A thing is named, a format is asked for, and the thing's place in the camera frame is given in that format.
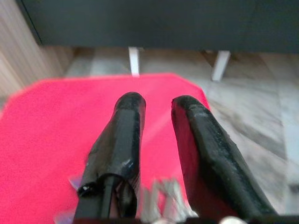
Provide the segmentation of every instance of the wooden wall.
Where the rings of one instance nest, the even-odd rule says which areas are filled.
[[[0,1],[0,97],[63,75],[72,58],[70,47],[37,45],[16,2]]]

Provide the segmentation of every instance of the dark gray cabinet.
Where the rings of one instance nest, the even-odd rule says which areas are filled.
[[[297,0],[18,3],[37,41],[45,45],[299,51]]]

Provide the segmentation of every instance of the marble floor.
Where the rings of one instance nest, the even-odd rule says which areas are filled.
[[[140,52],[141,73],[174,72],[200,86],[273,207],[299,213],[299,55],[233,53],[221,82],[216,53]],[[129,74],[127,49],[80,49],[65,77]]]

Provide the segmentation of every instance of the metal part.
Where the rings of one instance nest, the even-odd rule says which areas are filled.
[[[245,221],[238,217],[228,216],[223,218],[219,224],[247,224]]]
[[[152,189],[143,189],[141,221],[144,223],[183,222],[188,217],[198,217],[188,202],[184,202],[176,180],[155,181]]]

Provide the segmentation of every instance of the red cloth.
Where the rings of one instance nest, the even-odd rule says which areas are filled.
[[[83,173],[115,102],[129,91],[147,104],[142,185],[176,177],[185,191],[171,101],[191,95],[208,108],[199,87],[173,74],[44,80],[11,97],[0,120],[0,223],[53,223],[76,207],[68,178]]]

